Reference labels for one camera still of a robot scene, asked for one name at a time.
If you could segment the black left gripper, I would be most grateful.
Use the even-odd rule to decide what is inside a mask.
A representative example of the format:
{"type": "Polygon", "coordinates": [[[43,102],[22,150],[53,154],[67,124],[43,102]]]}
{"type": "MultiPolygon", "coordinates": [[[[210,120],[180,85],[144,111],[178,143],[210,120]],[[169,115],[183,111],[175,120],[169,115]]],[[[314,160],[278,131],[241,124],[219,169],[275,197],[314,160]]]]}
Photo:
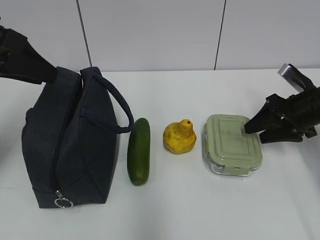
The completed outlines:
{"type": "Polygon", "coordinates": [[[0,77],[31,84],[54,83],[58,70],[21,33],[0,26],[0,77]]]}

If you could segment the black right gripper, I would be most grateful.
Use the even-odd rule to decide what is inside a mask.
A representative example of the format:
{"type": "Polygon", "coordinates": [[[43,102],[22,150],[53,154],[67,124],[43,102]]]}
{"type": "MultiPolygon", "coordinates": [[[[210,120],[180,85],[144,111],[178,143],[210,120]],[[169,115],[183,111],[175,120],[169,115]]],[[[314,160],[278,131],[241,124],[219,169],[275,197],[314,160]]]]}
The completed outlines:
{"type": "Polygon", "coordinates": [[[283,98],[272,94],[260,111],[245,125],[247,134],[257,132],[262,144],[300,143],[303,136],[317,136],[315,126],[320,123],[320,88],[306,89],[283,98]]]}

